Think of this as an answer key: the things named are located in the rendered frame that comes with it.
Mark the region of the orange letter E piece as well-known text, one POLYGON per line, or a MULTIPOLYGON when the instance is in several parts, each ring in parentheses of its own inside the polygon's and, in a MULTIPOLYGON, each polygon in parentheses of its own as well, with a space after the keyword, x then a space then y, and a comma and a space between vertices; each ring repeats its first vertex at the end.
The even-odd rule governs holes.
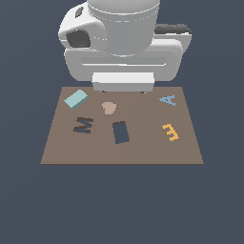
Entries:
POLYGON ((171 123, 163 125, 162 129, 167 130, 166 135, 169 136, 170 141, 174 141, 179 138, 179 135, 177 134, 177 132, 175 131, 175 129, 173 128, 173 125, 171 123))

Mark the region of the teal rectangular block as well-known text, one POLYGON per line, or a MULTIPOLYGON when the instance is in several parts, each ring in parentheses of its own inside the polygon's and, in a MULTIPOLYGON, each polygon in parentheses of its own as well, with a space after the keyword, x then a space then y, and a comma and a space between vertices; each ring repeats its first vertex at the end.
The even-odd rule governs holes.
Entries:
POLYGON ((89 97, 84 91, 77 90, 74 94, 66 98, 64 102, 74 111, 88 99, 89 97))

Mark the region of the beige heart piece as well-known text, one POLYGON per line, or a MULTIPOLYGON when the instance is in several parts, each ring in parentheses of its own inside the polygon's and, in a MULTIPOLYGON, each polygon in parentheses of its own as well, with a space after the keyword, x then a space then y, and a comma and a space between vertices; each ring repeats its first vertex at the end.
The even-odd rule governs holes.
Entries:
POLYGON ((116 110, 116 104, 113 102, 104 102, 102 104, 102 109, 104 110, 105 115, 111 115, 116 110))

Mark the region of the dark brown letter M piece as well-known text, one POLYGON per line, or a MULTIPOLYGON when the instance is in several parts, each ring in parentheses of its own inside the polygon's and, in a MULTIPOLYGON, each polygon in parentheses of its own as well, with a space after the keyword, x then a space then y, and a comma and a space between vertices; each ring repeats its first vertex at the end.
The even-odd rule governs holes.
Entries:
POLYGON ((83 132, 83 133, 91 132, 92 122, 93 122, 92 118, 78 117, 76 121, 79 122, 80 125, 73 128, 75 132, 83 132))

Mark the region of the blue letter A piece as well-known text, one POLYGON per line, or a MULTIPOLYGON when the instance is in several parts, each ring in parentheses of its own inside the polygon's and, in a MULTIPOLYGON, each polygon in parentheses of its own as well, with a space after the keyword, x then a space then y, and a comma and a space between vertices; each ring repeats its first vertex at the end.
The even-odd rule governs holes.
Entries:
POLYGON ((175 103, 172 101, 173 99, 174 95, 170 95, 159 98, 159 101, 175 106, 175 103))

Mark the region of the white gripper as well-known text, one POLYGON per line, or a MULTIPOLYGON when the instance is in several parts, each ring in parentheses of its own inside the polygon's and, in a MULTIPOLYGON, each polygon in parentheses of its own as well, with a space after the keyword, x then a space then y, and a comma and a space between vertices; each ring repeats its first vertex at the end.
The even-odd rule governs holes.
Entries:
POLYGON ((92 49, 66 49, 71 76, 91 81, 100 92, 151 92, 155 81, 172 81, 178 72, 183 47, 176 39, 154 39, 136 56, 118 57, 92 49))

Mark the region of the brown slotted board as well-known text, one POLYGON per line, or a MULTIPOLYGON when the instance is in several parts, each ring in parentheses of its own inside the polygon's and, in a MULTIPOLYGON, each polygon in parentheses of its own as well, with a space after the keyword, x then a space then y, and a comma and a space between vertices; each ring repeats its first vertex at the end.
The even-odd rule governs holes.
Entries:
POLYGON ((41 160, 43 165, 203 163, 180 87, 155 87, 145 94, 100 92, 84 87, 89 99, 73 111, 64 100, 77 90, 61 90, 41 160), (170 95, 174 95, 175 106, 159 101, 170 95), (113 114, 105 115, 104 102, 116 104, 113 114), (73 130, 80 125, 78 117, 93 119, 90 133, 73 130), (179 135, 174 141, 162 129, 168 123, 179 135))

